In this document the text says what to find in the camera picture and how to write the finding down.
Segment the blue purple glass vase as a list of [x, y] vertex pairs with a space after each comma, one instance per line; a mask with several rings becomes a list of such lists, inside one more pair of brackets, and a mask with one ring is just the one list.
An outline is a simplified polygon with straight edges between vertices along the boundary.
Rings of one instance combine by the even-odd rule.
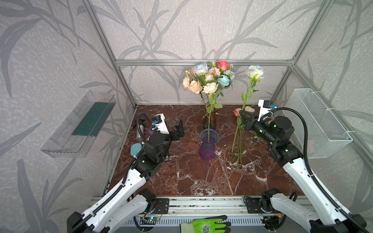
[[199, 150], [200, 157], [211, 162], [216, 156], [216, 144], [219, 140], [219, 135], [215, 130], [204, 129], [200, 133], [201, 147]]

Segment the red glass vase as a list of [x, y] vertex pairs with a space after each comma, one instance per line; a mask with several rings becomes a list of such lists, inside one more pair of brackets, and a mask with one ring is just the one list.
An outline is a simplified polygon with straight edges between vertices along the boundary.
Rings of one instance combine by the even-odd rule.
[[215, 130], [217, 128], [217, 115], [216, 115], [216, 109], [214, 109], [211, 113], [208, 113], [208, 110], [210, 108], [210, 104], [206, 104], [206, 111], [207, 113], [203, 117], [203, 127], [204, 129], [212, 129]]

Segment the light blue flower stem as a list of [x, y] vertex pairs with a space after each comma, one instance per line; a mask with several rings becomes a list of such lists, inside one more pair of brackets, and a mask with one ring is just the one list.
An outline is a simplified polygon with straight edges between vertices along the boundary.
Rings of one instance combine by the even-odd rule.
[[228, 88], [235, 79], [235, 73], [232, 70], [226, 70], [218, 78], [218, 82], [224, 88]]

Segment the pink red rose stem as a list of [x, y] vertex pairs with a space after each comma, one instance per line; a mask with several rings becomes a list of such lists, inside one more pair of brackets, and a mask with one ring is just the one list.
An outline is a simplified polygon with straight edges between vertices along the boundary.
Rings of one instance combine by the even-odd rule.
[[230, 70], [229, 64], [223, 60], [218, 61], [215, 67], [220, 69], [221, 74], [226, 70]]

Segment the cream white rose stem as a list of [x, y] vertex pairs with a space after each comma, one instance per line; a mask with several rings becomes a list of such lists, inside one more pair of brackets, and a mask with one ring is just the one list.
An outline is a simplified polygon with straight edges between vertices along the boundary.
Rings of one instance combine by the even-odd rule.
[[244, 108], [244, 111], [254, 113], [254, 112], [255, 112], [255, 109], [252, 108], [252, 107], [250, 107], [250, 106], [246, 106], [246, 107]]

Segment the white blue rose stem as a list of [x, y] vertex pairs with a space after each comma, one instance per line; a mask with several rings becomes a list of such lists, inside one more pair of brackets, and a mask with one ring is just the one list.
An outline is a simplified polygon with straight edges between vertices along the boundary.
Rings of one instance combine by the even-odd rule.
[[195, 77], [201, 83], [202, 86], [205, 86], [205, 74], [209, 70], [207, 63], [201, 63], [199, 65], [194, 66], [195, 69]]

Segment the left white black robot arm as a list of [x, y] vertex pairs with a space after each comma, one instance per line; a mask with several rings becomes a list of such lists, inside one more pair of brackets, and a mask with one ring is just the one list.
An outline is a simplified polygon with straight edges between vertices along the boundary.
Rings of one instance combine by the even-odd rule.
[[[152, 126], [152, 135], [146, 139], [141, 131], [141, 117]], [[74, 212], [67, 219], [69, 233], [113, 233], [128, 220], [155, 209], [156, 197], [147, 189], [131, 199], [160, 169], [169, 155], [173, 141], [184, 137], [183, 122], [179, 121], [174, 131], [169, 131], [164, 114], [152, 118], [144, 113], [138, 115], [137, 127], [143, 146], [130, 163], [124, 177], [98, 202], [83, 213]]]

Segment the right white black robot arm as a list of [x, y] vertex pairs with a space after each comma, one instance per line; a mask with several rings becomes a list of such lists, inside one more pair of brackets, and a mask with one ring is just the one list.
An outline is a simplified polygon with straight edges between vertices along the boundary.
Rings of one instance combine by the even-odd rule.
[[277, 116], [267, 123], [277, 109], [263, 116], [244, 110], [240, 110], [239, 114], [244, 129], [255, 132], [268, 143], [272, 158], [298, 184], [315, 210], [297, 204], [277, 189], [262, 194], [268, 206], [291, 218], [309, 233], [366, 233], [365, 219], [344, 207], [312, 171], [307, 155], [308, 128], [303, 117], [291, 108], [283, 107], [282, 110], [294, 113], [301, 120], [305, 135], [303, 151], [299, 151], [289, 140], [294, 133], [289, 118]]

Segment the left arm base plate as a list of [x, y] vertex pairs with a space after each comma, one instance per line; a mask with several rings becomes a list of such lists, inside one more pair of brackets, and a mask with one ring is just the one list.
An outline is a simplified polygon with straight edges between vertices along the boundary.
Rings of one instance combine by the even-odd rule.
[[151, 214], [164, 215], [169, 212], [170, 199], [169, 198], [156, 198], [155, 203], [151, 205]]

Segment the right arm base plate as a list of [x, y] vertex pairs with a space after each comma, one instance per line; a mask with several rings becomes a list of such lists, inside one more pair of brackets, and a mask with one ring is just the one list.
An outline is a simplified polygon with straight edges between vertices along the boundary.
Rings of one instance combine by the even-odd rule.
[[264, 211], [261, 209], [261, 206], [260, 206], [260, 200], [261, 198], [253, 198], [249, 196], [245, 196], [243, 198], [243, 202], [249, 214], [263, 214], [264, 213]]

